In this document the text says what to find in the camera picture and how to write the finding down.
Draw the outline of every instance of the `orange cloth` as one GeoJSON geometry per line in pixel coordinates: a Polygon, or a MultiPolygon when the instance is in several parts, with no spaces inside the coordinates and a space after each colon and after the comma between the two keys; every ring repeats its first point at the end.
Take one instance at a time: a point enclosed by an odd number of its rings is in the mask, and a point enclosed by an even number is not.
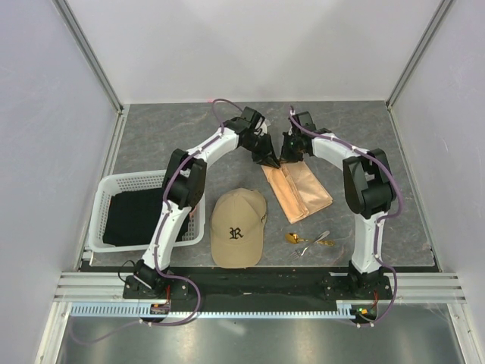
{"type": "Polygon", "coordinates": [[[304,162],[263,167],[268,183],[290,224],[329,206],[333,199],[304,162]]]}

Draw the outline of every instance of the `floor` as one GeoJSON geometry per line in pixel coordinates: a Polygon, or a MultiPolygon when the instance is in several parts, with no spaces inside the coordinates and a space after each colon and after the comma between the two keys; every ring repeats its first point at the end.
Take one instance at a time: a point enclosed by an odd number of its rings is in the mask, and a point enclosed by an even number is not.
{"type": "MultiPolygon", "coordinates": [[[[69,318],[68,325],[94,340],[132,320],[69,318]]],[[[58,364],[465,363],[446,305],[396,305],[375,328],[360,330],[329,319],[200,318],[172,328],[136,325],[88,347],[66,334],[59,355],[58,364]]]]}
{"type": "MultiPolygon", "coordinates": [[[[406,174],[393,127],[384,102],[294,102],[298,112],[309,111],[317,127],[326,127],[338,137],[368,149],[381,148],[390,162],[405,197],[403,214],[387,221],[383,234],[383,259],[396,266],[434,265],[433,253],[425,234],[415,196],[406,174]]],[[[260,111],[270,122],[268,132],[277,155],[288,131],[288,102],[254,102],[247,106],[260,111]]],[[[237,115],[230,105],[217,108],[224,118],[237,115]]],[[[165,169],[172,151],[188,149],[208,138],[217,128],[210,104],[131,105],[114,173],[165,169]]],[[[268,220],[264,231],[264,251],[260,266],[344,266],[351,259],[355,222],[346,205],[343,176],[330,163],[305,157],[305,162],[333,197],[333,204],[300,221],[290,224],[259,165],[252,163],[250,152],[237,149],[215,163],[208,171],[205,204],[207,222],[203,240],[195,246],[175,248],[173,266],[214,266],[211,257],[208,221],[218,197],[235,188],[259,190],[268,201],[268,220]],[[289,259],[295,246],[284,240],[284,234],[296,232],[312,238],[330,230],[335,246],[314,246],[310,254],[294,262],[289,259]]],[[[128,259],[137,260],[143,251],[95,253],[91,265],[119,266],[128,259]]]]}

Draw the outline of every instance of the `silver fork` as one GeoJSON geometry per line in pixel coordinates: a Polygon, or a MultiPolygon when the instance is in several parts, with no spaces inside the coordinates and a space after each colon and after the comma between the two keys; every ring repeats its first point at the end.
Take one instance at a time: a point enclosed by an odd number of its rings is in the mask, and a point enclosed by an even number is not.
{"type": "Polygon", "coordinates": [[[300,256],[304,256],[305,253],[306,253],[306,251],[308,250],[308,248],[310,246],[312,246],[313,244],[317,243],[319,240],[322,240],[325,237],[328,237],[329,234],[330,234],[330,232],[328,230],[325,231],[325,232],[323,232],[323,233],[321,233],[316,238],[314,238],[313,241],[311,241],[310,243],[306,244],[305,246],[302,246],[301,248],[296,248],[295,251],[289,255],[289,257],[291,259],[297,259],[300,256]]]}

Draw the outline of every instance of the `black fabric in basket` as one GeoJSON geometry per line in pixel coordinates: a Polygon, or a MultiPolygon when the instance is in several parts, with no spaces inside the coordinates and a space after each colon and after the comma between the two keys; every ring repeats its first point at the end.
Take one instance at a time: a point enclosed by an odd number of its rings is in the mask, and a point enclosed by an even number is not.
{"type": "MultiPolygon", "coordinates": [[[[162,207],[162,188],[122,192],[111,197],[103,243],[114,246],[148,245],[157,227],[162,207]]],[[[189,229],[183,222],[177,241],[189,229]]]]}

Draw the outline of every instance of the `white basket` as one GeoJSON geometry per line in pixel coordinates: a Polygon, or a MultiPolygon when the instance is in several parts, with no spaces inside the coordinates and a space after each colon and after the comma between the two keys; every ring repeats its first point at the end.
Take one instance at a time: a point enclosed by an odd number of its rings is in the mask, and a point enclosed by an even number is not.
{"type": "MultiPolygon", "coordinates": [[[[113,174],[99,182],[98,191],[94,198],[91,222],[89,224],[88,244],[93,252],[125,252],[128,250],[145,250],[148,245],[113,246],[103,243],[106,221],[111,197],[124,191],[140,191],[159,188],[163,184],[165,170],[137,173],[113,174]]],[[[205,195],[189,221],[189,230],[174,246],[197,244],[204,236],[205,224],[205,195]]]]}

